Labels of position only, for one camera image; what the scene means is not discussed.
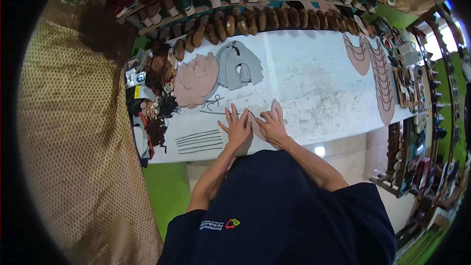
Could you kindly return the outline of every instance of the tiled floor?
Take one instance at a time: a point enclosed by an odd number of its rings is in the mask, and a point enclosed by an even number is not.
[[[383,127],[365,134],[304,146],[336,168],[350,184],[368,182],[376,173],[384,173],[387,165],[388,128]],[[199,161],[187,164],[190,189],[208,168],[212,161]],[[395,232],[406,224],[415,202],[415,197],[408,194],[397,199],[395,196],[378,188],[388,216]]]

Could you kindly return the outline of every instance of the hand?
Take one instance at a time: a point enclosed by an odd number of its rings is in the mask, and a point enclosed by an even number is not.
[[[252,132],[252,122],[247,122],[249,120],[249,108],[244,109],[240,119],[236,106],[233,103],[231,103],[231,108],[232,115],[229,113],[229,109],[226,108],[226,120],[229,123],[229,127],[224,126],[221,121],[218,121],[218,125],[227,133],[229,138],[227,147],[236,151]]]
[[[260,132],[263,137],[270,144],[275,144],[280,148],[286,150],[285,144],[289,141],[289,136],[286,134],[285,125],[283,123],[283,111],[275,109],[278,118],[272,111],[263,111],[260,113],[260,117],[264,118],[266,122],[263,122],[259,118],[255,118],[257,124],[260,125]]]

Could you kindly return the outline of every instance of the pink leather piece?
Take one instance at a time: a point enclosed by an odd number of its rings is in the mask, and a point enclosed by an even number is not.
[[[380,111],[381,121],[385,126],[391,124],[396,107],[396,100],[392,92],[393,85],[390,80],[389,70],[391,65],[388,63],[386,53],[381,47],[381,42],[376,39],[377,49],[368,44],[371,65],[373,68],[374,82],[376,84],[376,99],[378,101],[378,110]]]
[[[256,122],[255,116],[252,114],[251,111],[249,111],[249,120],[248,120],[248,121],[251,121],[251,122],[252,122],[252,132],[253,132],[253,135],[255,135],[256,137],[262,139],[263,141],[267,141],[267,140],[265,140],[265,138],[263,137],[262,132],[260,132],[260,125]]]
[[[278,109],[280,112],[283,112],[283,109],[281,108],[280,103],[277,100],[274,100],[273,103],[271,104],[271,111],[275,114],[275,117],[278,119],[278,113],[276,112],[276,109]]]
[[[345,49],[347,50],[347,55],[350,61],[355,67],[356,71],[365,76],[368,73],[368,69],[370,68],[370,53],[368,50],[368,44],[363,37],[360,37],[360,47],[355,47],[350,42],[350,39],[343,34],[343,42],[345,44]]]
[[[277,101],[277,100],[274,100],[274,102],[272,103],[271,105],[271,111],[275,113],[275,117],[278,118],[278,114],[276,113],[276,110],[275,109],[279,109],[281,111],[282,108],[281,108],[281,105],[280,103]],[[251,111],[249,111],[249,120],[248,121],[251,121],[252,122],[252,132],[253,134],[262,139],[263,141],[267,141],[263,135],[262,135],[262,132],[260,131],[260,125],[258,125],[258,123],[255,121],[255,116],[252,114]],[[280,148],[274,144],[271,144],[274,148],[280,150]]]
[[[189,63],[182,63],[177,68],[174,94],[181,107],[194,109],[204,103],[218,78],[219,67],[213,53],[208,56],[197,54]]]

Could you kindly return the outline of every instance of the green wall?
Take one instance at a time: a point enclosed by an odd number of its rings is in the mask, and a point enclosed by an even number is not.
[[[142,173],[160,236],[165,241],[169,222],[185,214],[190,204],[186,164],[149,164]]]
[[[464,137],[464,97],[466,95],[466,81],[463,76],[463,71],[461,68],[461,61],[460,56],[458,53],[452,54],[452,61],[455,67],[455,74],[458,80],[458,90],[460,92],[460,112],[461,118],[458,121],[457,125],[461,127],[461,143],[457,144],[455,147],[455,151],[453,152],[453,158],[456,161],[460,161],[460,167],[463,166],[465,158],[466,158],[466,149],[464,146],[465,137]],[[439,74],[436,80],[441,81],[441,85],[437,88],[437,91],[442,93],[443,96],[439,100],[439,103],[449,104],[450,103],[450,92],[448,89],[448,79],[446,77],[445,66],[443,63],[443,59],[437,61],[437,64],[433,68]],[[449,105],[443,107],[443,109],[439,112],[441,115],[444,116],[445,120],[440,123],[440,127],[446,129],[446,136],[444,139],[439,140],[439,148],[438,154],[443,155],[443,161],[445,162],[448,158],[448,154],[450,151],[450,143],[451,143],[451,108]]]
[[[414,14],[407,14],[398,9],[381,3],[378,4],[378,7],[376,8],[376,13],[365,13],[363,15],[363,18],[369,22],[372,22],[380,15],[384,16],[386,20],[388,20],[389,24],[395,27],[396,29],[407,28],[410,24],[412,24],[415,20],[419,18],[419,16],[416,16]]]

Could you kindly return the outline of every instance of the patterned cloth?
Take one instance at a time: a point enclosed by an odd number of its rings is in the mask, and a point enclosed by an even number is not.
[[[26,181],[72,264],[154,265],[162,251],[125,104],[135,34],[99,5],[50,0],[25,55],[17,119]],[[117,216],[132,231],[121,260],[108,244]]]

